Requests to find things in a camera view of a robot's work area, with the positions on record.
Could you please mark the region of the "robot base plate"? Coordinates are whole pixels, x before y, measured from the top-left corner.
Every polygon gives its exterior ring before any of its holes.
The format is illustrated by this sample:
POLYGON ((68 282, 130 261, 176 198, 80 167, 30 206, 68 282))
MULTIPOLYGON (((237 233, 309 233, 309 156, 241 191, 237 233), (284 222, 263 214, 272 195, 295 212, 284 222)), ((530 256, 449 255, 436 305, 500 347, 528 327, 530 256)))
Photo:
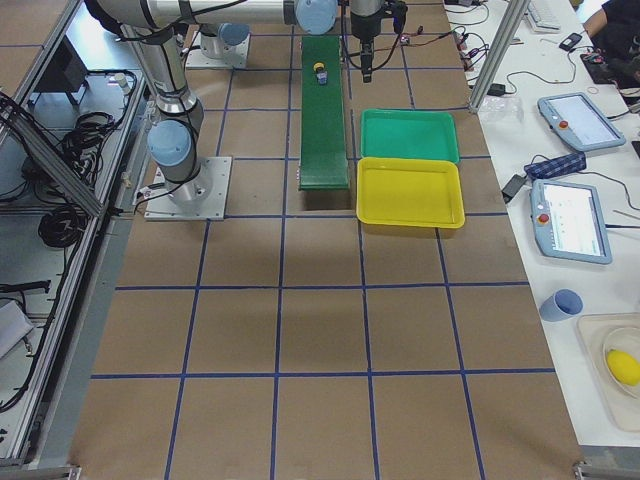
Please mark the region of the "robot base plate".
POLYGON ((247 67, 250 35, 241 42, 229 44, 219 36, 195 36, 186 55, 186 68, 191 70, 242 70, 247 67))
POLYGON ((160 187, 151 191, 144 204, 144 217, 149 221, 221 221, 225 216, 232 169, 231 157, 200 157, 198 175, 174 190, 166 183, 159 167, 154 182, 160 187))

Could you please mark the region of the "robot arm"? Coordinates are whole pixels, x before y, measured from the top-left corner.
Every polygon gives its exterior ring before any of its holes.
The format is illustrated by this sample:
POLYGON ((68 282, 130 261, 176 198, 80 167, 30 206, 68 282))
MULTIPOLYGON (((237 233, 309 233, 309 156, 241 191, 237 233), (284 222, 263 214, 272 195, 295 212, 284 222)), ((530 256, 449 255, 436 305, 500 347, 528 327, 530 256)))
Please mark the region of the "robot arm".
POLYGON ((403 33, 407 5, 403 1, 182 1, 183 21, 199 26, 205 55, 222 57, 248 41, 258 23, 296 25, 309 35, 324 35, 340 24, 340 41, 351 34, 359 41, 353 66, 369 83, 375 71, 374 43, 382 22, 390 19, 397 37, 403 33))
POLYGON ((128 42, 154 97, 157 114, 144 137, 163 185, 141 197, 149 220, 223 217, 231 160, 197 152, 204 109, 190 89, 176 28, 197 25, 218 35, 266 20, 295 22, 294 7, 262 1, 90 1, 87 8, 107 29, 128 42))

